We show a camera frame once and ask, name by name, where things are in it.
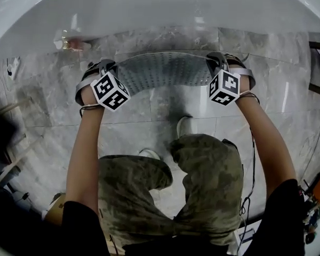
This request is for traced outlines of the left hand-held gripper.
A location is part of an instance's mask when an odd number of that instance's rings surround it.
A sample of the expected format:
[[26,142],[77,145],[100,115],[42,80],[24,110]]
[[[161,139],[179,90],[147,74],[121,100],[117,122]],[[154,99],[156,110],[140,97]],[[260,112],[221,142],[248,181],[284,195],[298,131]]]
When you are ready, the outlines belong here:
[[118,79],[118,66],[110,59],[88,65],[76,86],[75,101],[81,106],[84,106],[81,91],[87,86],[92,90],[97,104],[110,111],[116,111],[130,100],[129,90]]

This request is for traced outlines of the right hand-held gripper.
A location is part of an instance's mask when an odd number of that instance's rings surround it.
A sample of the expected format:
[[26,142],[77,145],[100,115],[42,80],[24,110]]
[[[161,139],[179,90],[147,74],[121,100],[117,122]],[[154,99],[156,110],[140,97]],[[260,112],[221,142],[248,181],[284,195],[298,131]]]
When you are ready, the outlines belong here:
[[238,66],[230,68],[221,52],[210,52],[206,55],[206,64],[212,80],[209,83],[209,99],[227,106],[241,95],[241,77],[247,76],[250,88],[255,86],[252,70]]

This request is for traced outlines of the grey perforated bath mat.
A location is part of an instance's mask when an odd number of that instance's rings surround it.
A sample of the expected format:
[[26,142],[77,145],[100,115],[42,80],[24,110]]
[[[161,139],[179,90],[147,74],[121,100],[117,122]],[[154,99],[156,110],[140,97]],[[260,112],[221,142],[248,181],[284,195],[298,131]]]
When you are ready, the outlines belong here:
[[212,80],[207,58],[189,53],[145,53],[116,65],[117,78],[131,96],[164,86],[205,86]]

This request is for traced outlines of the person's right forearm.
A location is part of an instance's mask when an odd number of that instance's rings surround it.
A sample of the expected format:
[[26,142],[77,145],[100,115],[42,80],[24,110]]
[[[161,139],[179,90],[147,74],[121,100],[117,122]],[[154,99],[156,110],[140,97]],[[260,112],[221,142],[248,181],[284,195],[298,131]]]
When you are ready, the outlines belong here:
[[280,184],[296,179],[296,172],[289,150],[278,129],[256,97],[250,96],[250,81],[247,76],[241,76],[240,93],[244,96],[237,99],[236,104],[252,131],[265,175],[266,195],[269,197]]

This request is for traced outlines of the person's left forearm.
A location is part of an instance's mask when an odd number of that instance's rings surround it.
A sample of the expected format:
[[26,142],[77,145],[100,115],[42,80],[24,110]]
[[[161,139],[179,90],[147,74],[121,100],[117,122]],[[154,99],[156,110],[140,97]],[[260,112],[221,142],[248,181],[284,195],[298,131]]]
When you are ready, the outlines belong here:
[[98,212],[98,137],[104,107],[90,87],[81,91],[85,109],[71,153],[66,180],[66,201],[81,203]]

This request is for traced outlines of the grey marble tile floor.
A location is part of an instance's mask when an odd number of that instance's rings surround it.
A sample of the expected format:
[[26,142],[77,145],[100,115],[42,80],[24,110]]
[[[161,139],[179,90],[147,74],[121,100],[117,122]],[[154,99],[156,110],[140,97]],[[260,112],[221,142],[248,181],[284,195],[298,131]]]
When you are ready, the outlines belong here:
[[[53,197],[65,190],[66,173],[81,121],[74,100],[75,87],[89,62],[103,58],[122,61],[144,52],[173,50],[206,55],[224,51],[245,59],[256,78],[254,94],[285,140],[300,182],[311,181],[320,170],[320,95],[308,88],[311,76],[309,42],[320,34],[255,34],[241,30],[158,27],[109,35],[93,42],[87,52],[30,54],[21,58],[14,80],[0,59],[0,107],[32,97],[8,117],[19,131],[10,155],[17,157],[45,130],[42,141],[18,163],[11,186],[27,204],[46,210]],[[204,87],[162,87],[135,95],[117,112],[105,112],[99,137],[99,155],[137,154],[143,148],[158,152],[172,170],[174,184],[152,196],[168,217],[185,202],[184,173],[167,150],[182,115],[197,119],[198,131],[232,141],[244,165],[243,195],[251,195],[249,214],[265,208],[263,171],[252,159],[248,124],[235,106],[218,106],[207,99]]]

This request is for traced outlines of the pink bottle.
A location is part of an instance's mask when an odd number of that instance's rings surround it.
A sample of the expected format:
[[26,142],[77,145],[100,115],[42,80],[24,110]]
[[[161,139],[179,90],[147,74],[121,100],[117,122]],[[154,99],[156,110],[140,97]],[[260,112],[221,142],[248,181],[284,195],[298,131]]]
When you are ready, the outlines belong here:
[[53,43],[57,50],[87,51],[92,48],[92,44],[89,42],[80,38],[69,37],[67,30],[61,30]]

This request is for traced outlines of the person's right white shoe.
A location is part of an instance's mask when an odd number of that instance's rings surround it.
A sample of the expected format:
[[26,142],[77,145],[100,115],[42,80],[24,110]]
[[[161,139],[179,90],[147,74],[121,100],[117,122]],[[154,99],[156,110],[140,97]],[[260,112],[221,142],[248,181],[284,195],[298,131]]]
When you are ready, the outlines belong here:
[[197,120],[191,116],[183,116],[177,123],[177,137],[197,134]]

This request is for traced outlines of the person's white shoe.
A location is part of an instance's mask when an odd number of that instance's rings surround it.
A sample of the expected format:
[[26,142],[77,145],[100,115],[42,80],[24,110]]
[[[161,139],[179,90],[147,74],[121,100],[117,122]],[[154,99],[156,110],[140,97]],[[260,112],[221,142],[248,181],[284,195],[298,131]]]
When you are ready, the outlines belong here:
[[143,149],[139,152],[138,156],[141,157],[147,157],[147,158],[153,158],[156,160],[161,160],[160,156],[151,149]]
[[197,134],[197,120],[191,116],[183,116],[177,123],[177,137]]

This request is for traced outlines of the white bathtub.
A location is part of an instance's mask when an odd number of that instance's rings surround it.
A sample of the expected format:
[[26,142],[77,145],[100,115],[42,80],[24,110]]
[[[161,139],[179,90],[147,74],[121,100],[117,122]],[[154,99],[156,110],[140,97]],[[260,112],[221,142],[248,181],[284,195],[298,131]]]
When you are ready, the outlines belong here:
[[0,0],[0,59],[154,26],[320,33],[320,0]]

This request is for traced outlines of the person's left white shoe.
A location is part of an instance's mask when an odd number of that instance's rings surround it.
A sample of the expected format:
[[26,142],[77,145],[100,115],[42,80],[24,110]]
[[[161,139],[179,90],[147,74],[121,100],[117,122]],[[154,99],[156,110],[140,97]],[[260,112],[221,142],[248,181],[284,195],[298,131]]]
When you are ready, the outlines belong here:
[[143,149],[139,152],[138,156],[141,157],[147,157],[147,158],[153,158],[156,160],[161,160],[160,156],[151,149]]

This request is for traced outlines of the person's camouflage trousers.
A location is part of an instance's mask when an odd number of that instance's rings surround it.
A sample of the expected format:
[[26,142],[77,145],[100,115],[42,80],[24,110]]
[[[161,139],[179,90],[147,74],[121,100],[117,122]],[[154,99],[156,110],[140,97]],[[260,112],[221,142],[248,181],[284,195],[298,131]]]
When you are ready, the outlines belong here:
[[186,174],[186,203],[173,219],[155,206],[150,194],[172,184],[166,163],[132,155],[99,159],[98,203],[104,232],[122,246],[175,235],[229,245],[240,223],[243,189],[237,147],[228,140],[191,134],[174,140],[170,152]]

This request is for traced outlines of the large cardboard box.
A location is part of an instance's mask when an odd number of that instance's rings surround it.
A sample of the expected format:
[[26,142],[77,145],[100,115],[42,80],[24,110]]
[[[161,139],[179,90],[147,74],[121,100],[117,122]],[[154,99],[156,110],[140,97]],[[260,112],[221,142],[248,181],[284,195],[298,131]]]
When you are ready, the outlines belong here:
[[65,194],[56,194],[49,207],[42,212],[42,219],[48,223],[60,226],[62,224],[64,203]]

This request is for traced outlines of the person's black shirt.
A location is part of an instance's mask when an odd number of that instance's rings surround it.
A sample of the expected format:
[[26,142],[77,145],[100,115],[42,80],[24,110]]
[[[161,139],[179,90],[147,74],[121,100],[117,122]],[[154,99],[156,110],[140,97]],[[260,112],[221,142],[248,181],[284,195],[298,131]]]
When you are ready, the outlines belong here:
[[[303,203],[296,180],[286,180],[269,196],[261,224],[243,256],[304,256]],[[66,202],[61,233],[62,256],[110,256],[97,214]],[[200,237],[162,237],[127,245],[125,256],[228,256],[227,246]]]

